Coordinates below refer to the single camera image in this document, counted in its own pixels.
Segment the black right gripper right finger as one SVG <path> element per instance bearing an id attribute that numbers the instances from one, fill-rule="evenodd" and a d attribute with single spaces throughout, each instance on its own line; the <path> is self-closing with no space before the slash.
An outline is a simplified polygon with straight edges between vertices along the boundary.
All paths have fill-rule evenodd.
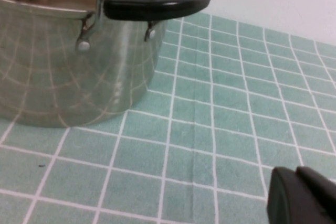
<path id="1" fill-rule="evenodd" d="M 303 180 L 327 216 L 335 222 L 335 183 L 307 166 L 297 167 L 296 174 Z"/>

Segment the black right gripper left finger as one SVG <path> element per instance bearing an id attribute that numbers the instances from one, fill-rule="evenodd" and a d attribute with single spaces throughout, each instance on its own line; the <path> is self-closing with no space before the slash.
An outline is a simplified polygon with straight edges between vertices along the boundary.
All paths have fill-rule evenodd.
<path id="1" fill-rule="evenodd" d="M 299 176 L 285 167 L 272 170 L 267 201 L 269 223 L 328 223 L 326 210 Z"/>

